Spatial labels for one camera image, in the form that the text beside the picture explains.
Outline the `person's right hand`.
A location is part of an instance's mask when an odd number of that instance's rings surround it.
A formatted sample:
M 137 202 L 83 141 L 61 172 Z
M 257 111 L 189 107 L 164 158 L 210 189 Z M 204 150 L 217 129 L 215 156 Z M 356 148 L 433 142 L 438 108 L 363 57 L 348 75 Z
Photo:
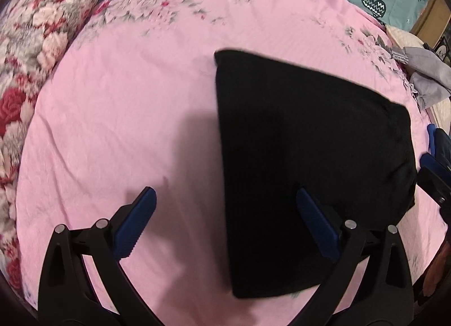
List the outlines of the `person's right hand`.
M 450 244 L 445 241 L 432 261 L 429 270 L 426 272 L 426 276 L 423 281 L 423 295 L 425 297 L 430 297 L 435 292 L 437 284 L 443 277 L 446 267 L 446 260 L 449 256 Z

